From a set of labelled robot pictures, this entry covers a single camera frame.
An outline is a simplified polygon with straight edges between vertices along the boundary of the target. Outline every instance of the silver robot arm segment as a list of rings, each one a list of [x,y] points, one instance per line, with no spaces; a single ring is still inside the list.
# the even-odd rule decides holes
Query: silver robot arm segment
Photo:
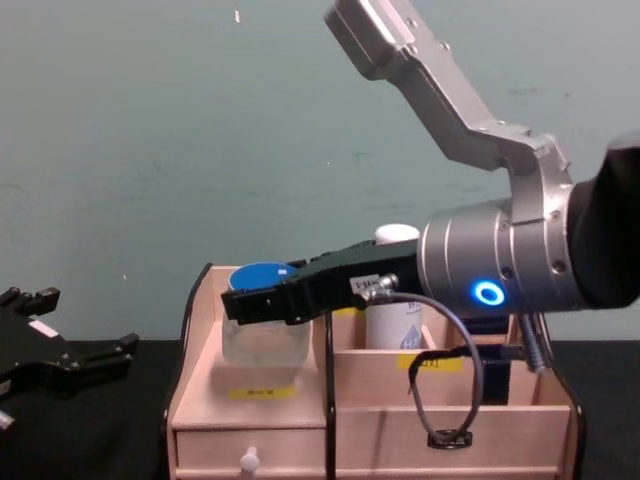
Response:
[[[497,120],[406,0],[336,0],[326,22],[358,71],[395,85],[444,155],[506,168],[512,197],[436,214],[418,247],[425,293],[461,316],[585,308],[567,244],[569,163],[551,135]]]

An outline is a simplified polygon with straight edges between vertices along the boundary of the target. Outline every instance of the blue lid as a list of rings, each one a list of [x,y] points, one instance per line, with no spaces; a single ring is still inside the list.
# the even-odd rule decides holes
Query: blue lid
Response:
[[[252,263],[231,274],[229,287],[232,290],[267,288],[280,283],[295,271],[294,267],[286,263]]]

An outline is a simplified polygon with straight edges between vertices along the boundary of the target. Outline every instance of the blue led ring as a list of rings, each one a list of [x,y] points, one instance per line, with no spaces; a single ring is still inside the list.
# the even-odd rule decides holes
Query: blue led ring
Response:
[[[473,290],[473,294],[480,302],[491,307],[502,305],[505,299],[502,289],[493,282],[478,283]]]

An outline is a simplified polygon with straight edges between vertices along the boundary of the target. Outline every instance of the white cap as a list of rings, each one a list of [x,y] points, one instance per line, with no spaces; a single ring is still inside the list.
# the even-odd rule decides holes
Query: white cap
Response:
[[[376,229],[376,244],[384,245],[386,243],[405,242],[407,240],[415,240],[420,236],[420,230],[411,225],[402,223],[391,223],[389,225],[381,225]]]

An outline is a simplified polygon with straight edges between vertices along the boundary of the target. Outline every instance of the wooden drawer organizer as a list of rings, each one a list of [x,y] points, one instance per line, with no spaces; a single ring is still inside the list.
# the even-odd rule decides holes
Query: wooden drawer organizer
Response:
[[[538,377],[513,362],[508,401],[481,407],[470,428],[472,446],[432,449],[407,394],[407,368],[417,351],[364,350],[366,323],[351,309],[332,316],[334,438],[333,429],[327,430],[325,319],[313,322],[310,355],[299,369],[242,369],[222,358],[220,294],[234,268],[205,267],[189,299],[183,361],[166,412],[172,480],[325,479],[332,461],[340,479],[579,478],[582,415],[555,370]],[[514,325],[506,335],[477,341],[517,342]],[[446,320],[426,307],[422,333],[427,348],[460,343]],[[472,373],[470,359],[421,370],[424,408],[436,428],[453,428],[466,415]],[[248,385],[276,393],[258,399],[229,395]],[[284,391],[289,394],[278,395]],[[333,441],[332,460],[326,445]],[[250,446],[261,461],[253,475],[239,467]]]

